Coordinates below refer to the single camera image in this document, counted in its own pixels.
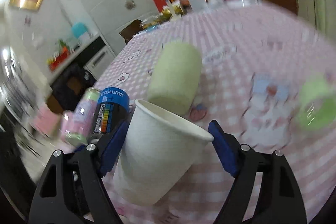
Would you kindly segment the white paper cup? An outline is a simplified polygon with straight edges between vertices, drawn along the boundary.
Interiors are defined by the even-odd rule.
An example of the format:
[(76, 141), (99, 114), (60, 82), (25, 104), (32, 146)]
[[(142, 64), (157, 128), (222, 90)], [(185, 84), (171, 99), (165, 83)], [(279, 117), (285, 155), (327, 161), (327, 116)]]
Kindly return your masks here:
[(136, 100), (135, 105), (113, 184), (129, 203), (150, 206), (180, 180), (214, 138), (152, 103)]

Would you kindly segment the clear green-banded plastic cup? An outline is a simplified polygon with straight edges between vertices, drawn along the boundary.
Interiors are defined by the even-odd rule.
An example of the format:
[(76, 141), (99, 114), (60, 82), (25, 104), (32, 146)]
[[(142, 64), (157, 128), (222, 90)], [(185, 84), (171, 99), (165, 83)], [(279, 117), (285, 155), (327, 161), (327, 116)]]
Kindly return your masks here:
[(322, 132), (335, 125), (335, 86), (326, 76), (304, 83), (298, 94), (295, 121), (307, 132)]

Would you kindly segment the pink green towel bottle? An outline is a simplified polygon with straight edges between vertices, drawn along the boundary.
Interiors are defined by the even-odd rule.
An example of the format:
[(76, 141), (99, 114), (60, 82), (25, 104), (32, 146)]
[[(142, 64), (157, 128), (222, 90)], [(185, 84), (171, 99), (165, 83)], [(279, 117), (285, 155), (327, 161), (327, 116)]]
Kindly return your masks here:
[(88, 88), (75, 110), (63, 113), (60, 137), (64, 142), (74, 147), (87, 144), (100, 93), (99, 89)]

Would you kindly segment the pink cushioned stool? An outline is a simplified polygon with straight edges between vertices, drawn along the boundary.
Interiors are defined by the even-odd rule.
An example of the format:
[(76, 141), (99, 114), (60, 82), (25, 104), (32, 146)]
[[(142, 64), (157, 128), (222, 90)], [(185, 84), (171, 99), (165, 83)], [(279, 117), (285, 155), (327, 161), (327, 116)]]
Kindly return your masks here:
[(52, 112), (46, 103), (42, 103), (30, 125), (42, 135), (54, 138), (59, 131), (61, 115)]

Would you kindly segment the black blue cool towel can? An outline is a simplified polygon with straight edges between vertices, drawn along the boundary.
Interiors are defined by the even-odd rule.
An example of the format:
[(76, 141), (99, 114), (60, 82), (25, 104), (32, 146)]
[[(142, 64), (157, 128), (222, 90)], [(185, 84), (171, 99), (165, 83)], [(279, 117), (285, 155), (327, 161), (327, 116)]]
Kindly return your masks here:
[(117, 87), (105, 88), (98, 99), (88, 143), (96, 144), (105, 134), (111, 133), (129, 114), (129, 96)]

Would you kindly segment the black jacket on chair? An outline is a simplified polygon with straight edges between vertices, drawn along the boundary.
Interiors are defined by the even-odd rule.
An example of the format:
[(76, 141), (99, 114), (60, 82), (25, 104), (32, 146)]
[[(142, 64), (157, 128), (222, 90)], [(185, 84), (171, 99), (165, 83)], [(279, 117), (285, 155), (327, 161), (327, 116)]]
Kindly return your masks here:
[(95, 82), (89, 71), (78, 64), (70, 65), (52, 83), (52, 93), (46, 104), (55, 114), (74, 111), (85, 91)]

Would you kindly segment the white cabinet counter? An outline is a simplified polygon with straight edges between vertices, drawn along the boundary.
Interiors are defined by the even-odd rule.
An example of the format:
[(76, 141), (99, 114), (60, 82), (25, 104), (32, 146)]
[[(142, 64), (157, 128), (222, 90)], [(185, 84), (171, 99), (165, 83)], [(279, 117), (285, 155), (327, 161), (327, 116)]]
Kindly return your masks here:
[(72, 64), (78, 64), (80, 67), (86, 66), (101, 50), (108, 50), (115, 57), (112, 48), (105, 39), (97, 34), (89, 42), (82, 44), (74, 53), (69, 55), (56, 69), (52, 72), (48, 80), (49, 86), (52, 86), (56, 79), (63, 71)]

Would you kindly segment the red planter with plant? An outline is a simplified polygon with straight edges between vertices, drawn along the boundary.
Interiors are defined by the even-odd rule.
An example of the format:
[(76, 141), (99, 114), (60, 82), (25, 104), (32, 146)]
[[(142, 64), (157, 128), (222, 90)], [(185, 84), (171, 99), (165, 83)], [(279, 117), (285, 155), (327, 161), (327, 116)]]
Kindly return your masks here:
[(47, 66), (51, 72), (55, 71), (56, 68), (71, 55), (69, 45), (66, 40), (59, 39), (56, 45), (59, 47), (51, 58), (47, 60)]

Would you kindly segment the pink checkered cartoon tablecloth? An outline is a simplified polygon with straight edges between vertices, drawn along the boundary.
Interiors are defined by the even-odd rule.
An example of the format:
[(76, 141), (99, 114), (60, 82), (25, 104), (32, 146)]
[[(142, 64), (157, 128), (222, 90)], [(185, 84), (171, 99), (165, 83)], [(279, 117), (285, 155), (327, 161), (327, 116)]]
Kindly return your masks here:
[(299, 127), (304, 83), (324, 80), (335, 89), (335, 44), (310, 24), (271, 4), (186, 15), (133, 38), (95, 83), (144, 99), (165, 46), (197, 47), (203, 68), (187, 119), (202, 128), (216, 120), (255, 150), (283, 151), (311, 221), (335, 188), (335, 124)]

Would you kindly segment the pale green towel roll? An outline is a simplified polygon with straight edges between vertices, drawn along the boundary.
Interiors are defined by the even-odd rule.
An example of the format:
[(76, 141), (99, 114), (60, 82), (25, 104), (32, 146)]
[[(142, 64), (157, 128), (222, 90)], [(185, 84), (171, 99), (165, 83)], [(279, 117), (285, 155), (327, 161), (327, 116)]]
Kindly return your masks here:
[(171, 42), (163, 46), (147, 89), (147, 101), (177, 115), (185, 115), (196, 96), (202, 71), (197, 47)]

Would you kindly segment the dark chair at far left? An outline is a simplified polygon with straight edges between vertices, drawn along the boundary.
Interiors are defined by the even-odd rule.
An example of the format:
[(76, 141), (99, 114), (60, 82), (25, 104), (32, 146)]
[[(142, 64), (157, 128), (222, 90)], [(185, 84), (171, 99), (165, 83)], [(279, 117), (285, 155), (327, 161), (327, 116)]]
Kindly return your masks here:
[(143, 31), (142, 21), (136, 19), (119, 32), (120, 36), (127, 44), (137, 33)]

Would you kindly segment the white square container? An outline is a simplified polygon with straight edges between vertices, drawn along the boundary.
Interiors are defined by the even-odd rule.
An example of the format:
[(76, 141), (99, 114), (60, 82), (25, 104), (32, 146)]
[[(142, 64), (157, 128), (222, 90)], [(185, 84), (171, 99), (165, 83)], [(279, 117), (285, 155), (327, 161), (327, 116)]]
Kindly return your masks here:
[(207, 7), (206, 0), (189, 0), (189, 4), (194, 12), (202, 11)]

